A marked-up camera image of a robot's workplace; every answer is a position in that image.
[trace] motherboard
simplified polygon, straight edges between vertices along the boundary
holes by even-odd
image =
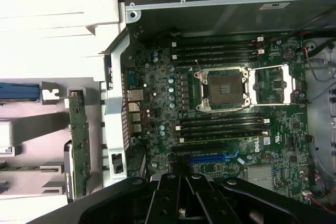
[[[125,68],[132,143],[147,175],[238,177],[305,201],[314,185],[302,38],[173,38]]]

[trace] green pcb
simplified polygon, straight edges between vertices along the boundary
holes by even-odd
[[[267,35],[276,37],[279,34]],[[133,133],[142,144],[147,146],[149,174],[166,172],[170,170],[170,154],[172,147],[204,146],[194,150],[181,151],[178,155],[191,157],[191,170],[194,172],[210,174],[216,182],[220,183],[227,177],[240,177],[254,181],[258,175],[257,168],[261,165],[270,172],[264,179],[271,189],[304,201],[302,190],[313,185],[311,179],[311,164],[308,152],[308,143],[305,135],[308,132],[306,108],[306,81],[304,69],[304,54],[301,51],[302,39],[292,37],[282,41],[264,43],[264,53],[254,61],[230,62],[212,65],[197,64],[193,66],[177,66],[174,61],[175,45],[190,47],[190,52],[197,55],[199,45],[215,48],[217,44],[235,41],[253,41],[256,35],[223,36],[210,38],[189,38],[161,41],[155,45],[143,46],[135,58],[135,66],[126,69],[129,89],[143,89],[144,100],[138,102],[142,118],[142,131]],[[293,89],[290,105],[251,106],[232,115],[248,115],[254,113],[265,119],[265,130],[255,135],[240,136],[226,133],[222,137],[204,137],[202,141],[181,140],[177,126],[182,120],[201,119],[206,116],[220,118],[225,113],[201,112],[196,107],[202,103],[200,85],[195,77],[197,72],[209,69],[209,75],[227,77],[230,75],[232,83],[237,82],[236,69],[263,68],[287,65],[289,74],[293,78]],[[284,101],[284,71],[281,67],[266,68],[256,71],[256,84],[258,103],[278,104]],[[227,92],[227,86],[219,86],[220,92]],[[204,89],[203,93],[211,97],[212,90]],[[225,104],[217,103],[217,97],[212,96],[212,109],[242,107],[241,100],[230,98]],[[218,144],[216,148],[206,148],[211,144]],[[227,158],[222,161],[200,162],[197,157],[212,157],[225,154]]]
[[[90,177],[90,144],[85,105],[81,92],[73,92],[69,99],[71,125],[74,197],[86,195]]]

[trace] screw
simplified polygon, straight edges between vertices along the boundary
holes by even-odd
[[[193,174],[193,175],[191,175],[191,177],[193,179],[200,179],[201,178],[200,174]]]
[[[229,180],[227,181],[227,183],[228,183],[229,185],[232,185],[232,186],[237,185],[237,181],[235,181],[235,180],[233,180],[233,179],[229,179]]]
[[[174,174],[169,174],[169,175],[167,176],[167,178],[168,178],[168,179],[173,179],[173,178],[176,178],[176,176],[175,176]]]
[[[133,182],[133,185],[139,185],[142,183],[142,180],[141,179],[137,179],[136,181]]]

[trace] mounting screw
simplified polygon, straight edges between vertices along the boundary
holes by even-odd
[[[232,186],[237,185],[237,181],[235,181],[235,180],[233,180],[233,179],[229,179],[229,180],[227,181],[227,183],[228,183],[229,185],[232,185]]]
[[[169,175],[167,176],[167,178],[168,178],[168,179],[173,179],[173,178],[176,178],[176,176],[175,176],[174,174],[169,174]]]
[[[133,185],[137,186],[142,183],[141,179],[137,179],[136,181],[133,182]]]
[[[191,177],[193,179],[200,179],[201,178],[200,174],[193,174],[193,175],[191,175]]]

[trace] blue pcie slot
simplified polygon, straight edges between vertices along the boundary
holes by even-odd
[[[205,156],[195,156],[191,157],[190,163],[192,165],[201,164],[201,163],[217,163],[217,162],[227,162],[231,158],[237,157],[239,151],[236,151],[234,154],[216,154],[216,155],[205,155]]]

